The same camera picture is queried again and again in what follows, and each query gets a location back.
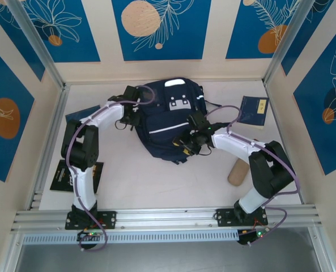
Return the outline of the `blue book yellow label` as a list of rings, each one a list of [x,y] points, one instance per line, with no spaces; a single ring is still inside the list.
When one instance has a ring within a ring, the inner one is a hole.
[[[96,110],[94,108],[88,108],[84,110],[80,110],[74,113],[67,114],[65,116],[66,122],[68,123],[71,120],[77,120],[79,121],[80,119],[86,118],[89,115],[93,114]]]
[[[253,128],[263,129],[268,106],[268,97],[243,96],[240,105],[241,115],[237,122]]]

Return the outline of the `aluminium frame post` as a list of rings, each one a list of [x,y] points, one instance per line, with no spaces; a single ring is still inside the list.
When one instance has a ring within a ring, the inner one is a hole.
[[[288,25],[288,33],[283,36],[273,59],[270,61],[262,82],[267,85],[276,70],[281,68],[287,76],[308,41],[334,0],[297,0],[297,10]]]
[[[63,92],[65,90],[66,83],[62,79],[57,67],[55,66],[52,56],[48,52],[44,42],[42,41],[38,31],[33,25],[22,4],[19,0],[5,0],[5,2],[22,32],[26,36],[29,44],[31,47],[33,47],[38,58],[46,68],[46,71],[52,78],[53,82],[61,90],[61,92]]]

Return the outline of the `black book gold print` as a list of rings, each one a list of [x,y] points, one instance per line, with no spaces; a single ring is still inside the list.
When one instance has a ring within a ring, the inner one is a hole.
[[[103,172],[104,163],[97,162],[93,167],[93,191],[96,194],[101,175]],[[73,192],[73,181],[70,171],[65,163],[65,160],[60,160],[54,174],[50,190],[58,192]]]

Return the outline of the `wooden cylinder block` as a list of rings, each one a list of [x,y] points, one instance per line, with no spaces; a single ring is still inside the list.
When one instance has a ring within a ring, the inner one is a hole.
[[[228,182],[233,186],[240,186],[245,180],[249,170],[248,163],[241,159],[237,159],[228,175]]]

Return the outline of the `navy blue backpack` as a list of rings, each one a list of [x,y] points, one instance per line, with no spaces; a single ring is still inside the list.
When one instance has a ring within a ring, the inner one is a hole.
[[[196,111],[207,115],[202,86],[187,78],[172,78],[143,86],[143,102],[134,108],[140,116],[137,135],[155,158],[185,163],[190,157],[172,141],[189,128],[187,118]]]

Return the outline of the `aluminium side rail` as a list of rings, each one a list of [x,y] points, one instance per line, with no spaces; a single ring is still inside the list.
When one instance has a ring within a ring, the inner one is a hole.
[[[275,124],[276,124],[277,129],[278,129],[278,133],[279,133],[279,137],[280,137],[280,142],[281,142],[281,144],[283,146],[283,149],[284,149],[284,151],[285,151],[285,153],[286,153],[286,155],[287,155],[287,157],[288,157],[291,165],[294,166],[293,163],[292,163],[293,160],[290,158],[290,152],[287,149],[287,145],[286,145],[286,143],[284,141],[284,134],[283,134],[283,130],[282,130],[282,125],[281,125],[280,120],[279,120],[278,111],[277,111],[277,108],[275,106],[275,103],[274,103],[274,100],[273,100],[273,96],[272,96],[272,94],[271,94],[271,92],[270,92],[270,90],[269,90],[269,88],[268,88],[268,86],[267,86],[267,84],[265,83],[264,80],[262,80],[262,84],[263,84],[263,86],[265,88],[265,92],[267,94],[267,97],[270,99],[270,108],[271,108],[271,111],[273,113]],[[292,191],[292,193],[291,193],[291,191],[286,191],[285,194],[282,195],[282,197],[283,196],[294,196],[294,195],[296,195],[299,198],[299,200],[300,200],[300,204],[305,204],[305,202],[303,200],[303,197],[301,195],[301,187],[300,187],[300,185],[297,186],[296,181],[293,181],[292,183],[290,183],[290,185],[294,185],[295,189]]]
[[[54,113],[52,115],[52,120],[48,130],[45,146],[42,152],[41,160],[37,168],[33,187],[28,196],[28,201],[25,205],[26,210],[30,210],[32,208],[32,203],[34,201],[35,195],[42,194],[44,191],[48,171],[54,153],[54,148],[58,138],[59,126],[62,122],[62,117],[66,107],[69,91],[70,86],[65,85],[64,88],[61,89],[61,93],[58,97],[57,104],[54,109]]]

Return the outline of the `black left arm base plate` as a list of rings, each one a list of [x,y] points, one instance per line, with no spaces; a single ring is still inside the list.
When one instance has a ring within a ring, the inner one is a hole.
[[[116,225],[115,211],[98,211],[95,219],[105,230],[113,230]],[[67,214],[66,230],[84,230],[84,229],[99,229],[98,224],[84,211],[71,211]]]

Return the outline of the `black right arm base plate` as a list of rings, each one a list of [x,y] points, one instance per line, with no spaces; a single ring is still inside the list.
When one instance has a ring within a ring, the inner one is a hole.
[[[246,214],[240,209],[217,209],[214,213],[214,219],[218,222],[219,227],[268,225],[266,210],[261,207],[250,214]]]

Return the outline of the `small circuit board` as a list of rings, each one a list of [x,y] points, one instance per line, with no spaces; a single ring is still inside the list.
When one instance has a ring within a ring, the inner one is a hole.
[[[269,231],[269,228],[238,230],[239,240],[237,242],[240,245],[251,245],[253,242],[264,237]]]
[[[77,234],[77,242],[99,241],[100,233],[82,230]]]

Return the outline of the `blue floral wall panel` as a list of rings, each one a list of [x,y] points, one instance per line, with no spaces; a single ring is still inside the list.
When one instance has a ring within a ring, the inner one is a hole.
[[[34,97],[0,57],[0,181],[6,182]]]
[[[0,25],[34,72],[37,79],[42,81],[45,66],[29,43],[5,0],[0,0]]]
[[[336,170],[336,34],[294,92],[324,174]]]
[[[329,40],[334,37],[336,31],[336,0],[331,4],[327,10],[324,18],[321,20],[314,34],[308,41],[307,45],[303,49],[302,53],[298,57],[293,68],[287,76],[290,76],[295,72],[295,69],[303,64],[304,61],[309,61],[311,65],[313,60],[311,57],[318,57],[318,55],[323,51],[325,45],[328,44]]]
[[[55,63],[100,62],[81,0],[25,0],[22,6]]]
[[[211,0],[111,0],[123,59],[200,60]]]
[[[226,59],[271,58],[301,0],[241,0]]]

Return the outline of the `aluminium mounting rail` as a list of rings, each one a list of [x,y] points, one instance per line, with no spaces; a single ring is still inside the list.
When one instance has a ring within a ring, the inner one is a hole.
[[[205,230],[218,228],[218,222],[214,219],[214,213],[217,209],[228,208],[120,209],[115,211],[117,215],[114,230]],[[265,210],[268,227],[313,227],[322,224],[315,205],[267,207]],[[11,230],[12,232],[24,233],[64,231],[66,230],[66,218],[66,210],[18,211]]]

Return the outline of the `grey metal shelf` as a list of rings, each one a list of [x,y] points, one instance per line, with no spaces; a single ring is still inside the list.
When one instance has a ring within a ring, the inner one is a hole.
[[[302,251],[229,242],[113,244],[96,253],[75,245],[27,245],[16,272],[321,272]]]

